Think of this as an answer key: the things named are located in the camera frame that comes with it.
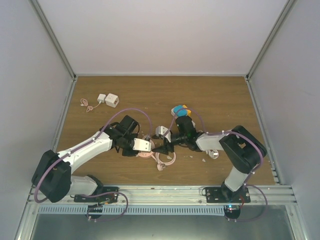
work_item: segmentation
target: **blue object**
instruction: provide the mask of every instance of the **blue object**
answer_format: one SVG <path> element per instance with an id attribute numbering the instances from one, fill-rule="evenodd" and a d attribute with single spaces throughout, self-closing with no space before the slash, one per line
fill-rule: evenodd
<path id="1" fill-rule="evenodd" d="M 184 107 L 182 105 L 178 105 L 178 106 L 173 108 L 173 112 L 176 113 L 179 109 L 184 109 Z M 187 115 L 188 115 L 187 110 L 181 110 L 177 114 L 178 117 L 187 116 Z"/>

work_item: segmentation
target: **yellow object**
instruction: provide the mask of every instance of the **yellow object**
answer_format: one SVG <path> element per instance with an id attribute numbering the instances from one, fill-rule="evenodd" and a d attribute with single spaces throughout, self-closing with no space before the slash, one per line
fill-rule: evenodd
<path id="1" fill-rule="evenodd" d="M 191 111 L 189 109 L 186 110 L 186 115 L 190 117 Z"/>

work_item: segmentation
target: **white wall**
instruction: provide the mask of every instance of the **white wall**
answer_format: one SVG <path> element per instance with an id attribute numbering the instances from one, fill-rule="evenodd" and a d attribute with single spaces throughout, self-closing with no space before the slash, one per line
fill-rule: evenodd
<path id="1" fill-rule="evenodd" d="M 286 0 L 39 0 L 73 70 L 245 75 Z"/>
<path id="2" fill-rule="evenodd" d="M 14 239 L 71 78 L 27 0 L 0 3 L 0 238 Z"/>
<path id="3" fill-rule="evenodd" d="M 320 1 L 298 0 L 253 74 L 280 172 L 320 235 Z"/>

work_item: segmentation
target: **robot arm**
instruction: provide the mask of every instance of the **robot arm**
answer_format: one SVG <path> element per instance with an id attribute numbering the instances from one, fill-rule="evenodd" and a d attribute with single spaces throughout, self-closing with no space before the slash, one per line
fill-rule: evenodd
<path id="1" fill-rule="evenodd" d="M 168 152 L 174 152 L 174 146 L 182 144 L 196 152 L 225 151 L 233 164 L 233 168 L 221 185 L 221 193 L 227 202 L 232 202 L 233 199 L 239 198 L 239 194 L 242 191 L 241 186 L 246 182 L 250 172 L 260 164 L 260 156 L 257 150 L 249 142 L 237 135 L 230 134 L 229 131 L 221 132 L 221 134 L 198 132 L 189 116 L 180 116 L 175 123 L 179 133 L 170 132 L 169 139 L 164 136 L 163 146 L 157 147 L 152 151 L 168 154 Z M 157 127 L 158 131 L 156 131 L 153 138 L 162 137 L 162 128 L 161 126 Z M 231 131 L 248 138 L 260 150 L 262 157 L 266 156 L 267 150 L 265 147 L 243 126 L 236 126 Z"/>
<path id="2" fill-rule="evenodd" d="M 123 156 L 135 156 L 139 151 L 150 152 L 151 143 L 139 139 L 133 133 L 139 123 L 126 115 L 118 123 L 108 125 L 100 134 L 97 131 L 92 137 L 69 149 L 53 152 L 46 151 L 32 177 L 32 183 L 37 185 L 45 171 L 59 158 L 68 155 L 59 162 L 45 177 L 40 186 L 40 191 L 53 203 L 60 201 L 66 195 L 92 195 L 102 191 L 103 184 L 94 176 L 72 176 L 73 172 L 81 165 L 113 148 Z"/>

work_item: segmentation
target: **brown wooden surface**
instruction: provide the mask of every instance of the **brown wooden surface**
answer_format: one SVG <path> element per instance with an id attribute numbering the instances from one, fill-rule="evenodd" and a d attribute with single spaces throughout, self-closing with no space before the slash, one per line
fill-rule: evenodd
<path id="1" fill-rule="evenodd" d="M 102 103 L 93 111 L 86 112 L 80 99 L 97 104 L 99 94 L 113 93 L 119 96 L 116 108 Z M 243 125 L 260 141 L 263 140 L 251 97 L 243 77 L 194 77 L 194 76 L 96 76 L 79 77 L 70 102 L 66 121 L 60 137 L 58 151 L 72 147 L 91 137 L 110 117 L 125 108 L 145 111 L 152 120 L 152 133 L 156 126 L 169 126 L 171 109 L 177 105 L 195 109 L 204 119 L 209 132 L 229 130 Z M 140 133 L 149 131 L 144 115 L 127 111 L 125 114 L 141 124 Z M 196 128 L 202 130 L 195 114 L 191 114 Z M 105 184 L 130 185 L 220 185 L 228 176 L 232 164 L 223 151 L 218 159 L 211 159 L 205 152 L 193 152 L 176 147 L 177 160 L 163 171 L 156 162 L 139 157 L 123 157 L 115 149 L 91 159 L 78 170 L 76 176 L 96 176 Z M 256 185 L 273 185 L 270 163 L 265 164 L 249 181 Z"/>

